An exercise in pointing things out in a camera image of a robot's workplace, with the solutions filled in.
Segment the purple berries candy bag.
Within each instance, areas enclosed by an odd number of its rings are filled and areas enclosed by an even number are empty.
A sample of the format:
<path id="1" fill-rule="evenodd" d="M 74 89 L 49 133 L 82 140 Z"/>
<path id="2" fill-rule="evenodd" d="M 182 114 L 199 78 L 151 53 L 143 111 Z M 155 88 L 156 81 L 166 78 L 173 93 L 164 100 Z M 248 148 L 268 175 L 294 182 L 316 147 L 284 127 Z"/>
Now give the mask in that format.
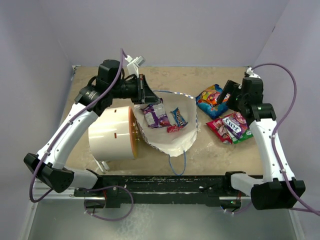
<path id="1" fill-rule="evenodd" d="M 143 112 L 147 125 L 151 129 L 169 127 L 171 125 L 163 103 L 149 104 L 140 110 Z"/>

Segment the orange snack bag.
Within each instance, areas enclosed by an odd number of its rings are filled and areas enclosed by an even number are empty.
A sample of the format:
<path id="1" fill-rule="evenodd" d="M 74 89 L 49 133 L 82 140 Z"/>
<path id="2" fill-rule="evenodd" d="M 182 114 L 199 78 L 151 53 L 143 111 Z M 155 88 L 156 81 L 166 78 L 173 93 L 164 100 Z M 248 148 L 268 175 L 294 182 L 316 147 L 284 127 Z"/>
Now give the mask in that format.
<path id="1" fill-rule="evenodd" d="M 213 106 L 218 105 L 217 101 L 218 101 L 218 98 L 220 97 L 220 95 L 221 95 L 220 92 L 212 92 L 212 93 L 210 93 L 210 94 L 208 95 L 208 97 L 205 99 L 205 101 L 206 101 L 208 104 L 211 104 L 211 105 L 213 105 Z M 227 102 L 228 99 L 229 99 L 229 97 L 230 97 L 230 94 L 228 93 L 228 94 L 224 97 L 222 103 Z"/>

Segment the blue snack bag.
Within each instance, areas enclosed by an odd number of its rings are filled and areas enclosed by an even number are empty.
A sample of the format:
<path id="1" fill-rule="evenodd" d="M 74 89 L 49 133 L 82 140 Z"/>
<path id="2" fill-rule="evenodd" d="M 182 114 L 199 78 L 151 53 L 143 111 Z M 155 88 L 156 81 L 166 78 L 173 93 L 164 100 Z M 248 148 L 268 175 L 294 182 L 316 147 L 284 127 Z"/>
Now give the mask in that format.
<path id="1" fill-rule="evenodd" d="M 197 97 L 196 97 L 196 105 L 205 112 L 211 119 L 219 118 L 222 114 L 224 114 L 227 110 L 226 102 L 217 105 L 211 105 L 205 101 L 210 93 L 214 92 L 222 92 L 223 89 L 218 85 L 214 84 L 205 90 L 203 90 Z"/>

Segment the pink candy bag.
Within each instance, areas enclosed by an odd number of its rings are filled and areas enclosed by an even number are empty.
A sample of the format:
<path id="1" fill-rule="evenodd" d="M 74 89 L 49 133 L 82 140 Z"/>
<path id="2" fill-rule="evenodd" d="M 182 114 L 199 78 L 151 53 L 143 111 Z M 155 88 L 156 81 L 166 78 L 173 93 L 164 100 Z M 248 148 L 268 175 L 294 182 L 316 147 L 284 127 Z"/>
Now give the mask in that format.
<path id="1" fill-rule="evenodd" d="M 222 118 L 222 122 L 230 136 L 239 139 L 243 133 L 249 129 L 245 118 L 239 113 L 234 112 Z"/>

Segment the green snack bag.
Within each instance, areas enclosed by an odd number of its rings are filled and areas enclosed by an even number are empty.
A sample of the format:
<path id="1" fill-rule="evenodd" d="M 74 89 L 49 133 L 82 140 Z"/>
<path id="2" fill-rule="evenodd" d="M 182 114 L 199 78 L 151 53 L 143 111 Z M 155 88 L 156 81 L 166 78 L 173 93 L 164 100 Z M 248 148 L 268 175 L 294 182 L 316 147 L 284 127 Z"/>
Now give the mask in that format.
<path id="1" fill-rule="evenodd" d="M 236 137 L 233 136 L 231 138 L 231 140 L 232 140 L 233 144 L 238 144 L 238 143 L 244 142 L 252 137 L 253 137 L 252 131 L 248 128 L 239 139 L 237 139 Z"/>

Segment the blue checkered paper bag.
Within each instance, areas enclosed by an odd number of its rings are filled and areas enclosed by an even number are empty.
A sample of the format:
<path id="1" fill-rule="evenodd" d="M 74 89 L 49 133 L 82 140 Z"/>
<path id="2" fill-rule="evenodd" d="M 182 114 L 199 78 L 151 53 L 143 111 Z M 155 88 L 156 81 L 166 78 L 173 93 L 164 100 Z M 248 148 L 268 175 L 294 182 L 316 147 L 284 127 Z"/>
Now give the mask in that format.
<path id="1" fill-rule="evenodd" d="M 186 93 L 155 90 L 159 98 L 162 99 L 166 114 L 168 116 L 170 126 L 176 125 L 176 122 L 171 114 L 176 108 L 179 108 L 181 115 L 187 121 L 187 125 L 178 132 L 167 133 L 167 127 L 149 128 L 142 108 L 148 105 L 135 105 L 133 109 L 134 116 L 137 121 L 137 126 L 140 130 L 143 140 L 151 147 L 166 154 L 168 160 L 174 157 L 183 156 L 183 170 L 177 173 L 173 168 L 172 172 L 176 176 L 181 176 L 185 173 L 187 166 L 187 151 L 192 147 L 198 135 L 198 114 L 196 98 Z"/>

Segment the magenta red snack bag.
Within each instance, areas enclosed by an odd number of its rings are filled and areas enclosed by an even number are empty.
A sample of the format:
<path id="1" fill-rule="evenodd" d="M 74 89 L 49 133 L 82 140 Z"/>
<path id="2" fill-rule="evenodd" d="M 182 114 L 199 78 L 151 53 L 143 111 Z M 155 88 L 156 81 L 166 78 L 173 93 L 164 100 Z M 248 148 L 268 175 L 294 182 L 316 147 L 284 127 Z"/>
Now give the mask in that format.
<path id="1" fill-rule="evenodd" d="M 233 143 L 221 118 L 217 118 L 210 122 L 207 122 L 206 125 L 213 131 L 213 133 L 218 137 L 218 139 L 222 143 L 224 144 Z"/>

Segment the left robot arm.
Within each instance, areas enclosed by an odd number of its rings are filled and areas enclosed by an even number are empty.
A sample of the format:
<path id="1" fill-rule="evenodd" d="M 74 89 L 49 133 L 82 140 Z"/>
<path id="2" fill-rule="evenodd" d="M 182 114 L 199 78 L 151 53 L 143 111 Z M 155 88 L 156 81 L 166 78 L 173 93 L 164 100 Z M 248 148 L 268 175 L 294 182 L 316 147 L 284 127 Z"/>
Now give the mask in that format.
<path id="1" fill-rule="evenodd" d="M 118 60 L 104 60 L 76 98 L 67 118 L 37 153 L 27 153 L 23 159 L 33 176 L 62 193 L 71 186 L 85 188 L 91 196 L 103 191 L 98 175 L 90 170 L 69 170 L 66 161 L 89 126 L 112 105 L 113 99 L 130 99 L 135 105 L 157 104 L 160 98 L 150 89 L 139 67 L 145 62 L 142 56 L 127 56 L 129 75 L 124 77 Z"/>

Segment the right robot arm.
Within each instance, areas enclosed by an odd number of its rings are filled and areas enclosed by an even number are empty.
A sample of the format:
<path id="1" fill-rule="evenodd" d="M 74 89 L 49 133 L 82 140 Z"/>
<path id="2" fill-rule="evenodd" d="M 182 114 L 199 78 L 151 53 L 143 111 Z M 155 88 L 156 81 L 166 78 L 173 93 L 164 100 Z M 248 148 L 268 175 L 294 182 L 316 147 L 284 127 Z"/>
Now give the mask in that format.
<path id="1" fill-rule="evenodd" d="M 263 166 L 262 179 L 241 171 L 227 172 L 229 179 L 222 183 L 222 190 L 228 196 L 241 191 L 257 210 L 290 209 L 306 186 L 289 167 L 276 129 L 276 113 L 270 103 L 263 102 L 263 90 L 260 78 L 244 77 L 241 84 L 228 80 L 217 99 L 218 104 L 226 100 L 230 110 L 244 117 Z"/>

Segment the small red snack bag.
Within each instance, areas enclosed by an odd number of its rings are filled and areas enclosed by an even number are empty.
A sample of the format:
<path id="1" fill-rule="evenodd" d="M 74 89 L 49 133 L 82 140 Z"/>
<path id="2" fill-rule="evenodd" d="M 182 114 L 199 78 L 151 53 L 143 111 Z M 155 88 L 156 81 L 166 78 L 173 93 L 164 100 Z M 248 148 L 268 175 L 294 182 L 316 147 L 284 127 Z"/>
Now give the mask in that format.
<path id="1" fill-rule="evenodd" d="M 184 126 L 178 126 L 178 125 L 171 125 L 167 127 L 167 133 L 176 133 L 182 130 Z"/>

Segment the blue chocolate candy bag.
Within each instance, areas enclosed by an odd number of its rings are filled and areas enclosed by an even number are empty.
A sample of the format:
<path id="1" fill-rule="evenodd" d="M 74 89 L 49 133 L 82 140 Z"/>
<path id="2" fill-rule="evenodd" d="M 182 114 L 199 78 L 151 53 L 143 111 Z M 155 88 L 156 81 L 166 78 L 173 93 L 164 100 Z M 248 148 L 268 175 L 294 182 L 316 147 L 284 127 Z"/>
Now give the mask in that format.
<path id="1" fill-rule="evenodd" d="M 181 115 L 180 109 L 178 107 L 176 109 L 174 109 L 173 111 L 171 111 L 171 114 L 173 116 L 173 119 L 174 119 L 176 125 L 179 128 L 184 128 L 188 124 L 188 122 Z"/>

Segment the white cylindrical container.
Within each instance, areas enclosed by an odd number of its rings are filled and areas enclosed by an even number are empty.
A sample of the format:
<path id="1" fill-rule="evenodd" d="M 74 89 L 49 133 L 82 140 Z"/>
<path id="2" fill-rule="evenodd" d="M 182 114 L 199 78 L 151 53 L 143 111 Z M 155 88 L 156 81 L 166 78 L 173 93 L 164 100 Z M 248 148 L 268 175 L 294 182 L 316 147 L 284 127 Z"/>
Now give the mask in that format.
<path id="1" fill-rule="evenodd" d="M 107 108 L 89 127 L 91 153 L 98 162 L 138 157 L 138 128 L 130 106 Z"/>

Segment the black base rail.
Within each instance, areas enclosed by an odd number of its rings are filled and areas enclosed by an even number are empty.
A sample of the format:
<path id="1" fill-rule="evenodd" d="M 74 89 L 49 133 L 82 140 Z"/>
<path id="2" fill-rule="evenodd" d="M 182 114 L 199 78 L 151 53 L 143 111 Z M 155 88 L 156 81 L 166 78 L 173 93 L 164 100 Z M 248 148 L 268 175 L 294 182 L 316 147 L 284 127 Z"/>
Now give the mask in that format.
<path id="1" fill-rule="evenodd" d="M 232 186 L 232 177 L 244 176 L 241 172 L 225 175 L 99 175 L 92 190 L 76 187 L 74 195 L 85 198 L 88 208 L 119 208 L 122 204 L 186 204 L 220 206 L 221 197 L 249 196 L 257 210 L 275 209 L 279 196 L 278 181 L 255 183 L 248 190 Z"/>

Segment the aluminium frame rail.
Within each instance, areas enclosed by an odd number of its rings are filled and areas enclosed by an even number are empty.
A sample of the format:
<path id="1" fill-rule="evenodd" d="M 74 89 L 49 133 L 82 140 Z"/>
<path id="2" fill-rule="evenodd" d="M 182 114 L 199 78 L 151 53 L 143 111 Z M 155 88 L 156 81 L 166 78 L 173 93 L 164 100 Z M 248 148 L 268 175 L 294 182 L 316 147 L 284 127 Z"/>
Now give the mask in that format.
<path id="1" fill-rule="evenodd" d="M 106 201 L 108 206 L 129 204 L 210 204 L 221 197 L 236 197 L 239 192 L 250 196 L 255 185 L 262 184 L 259 176 L 244 173 L 228 175 L 102 175 L 92 189 L 69 186 L 45 196 L 83 198 Z"/>

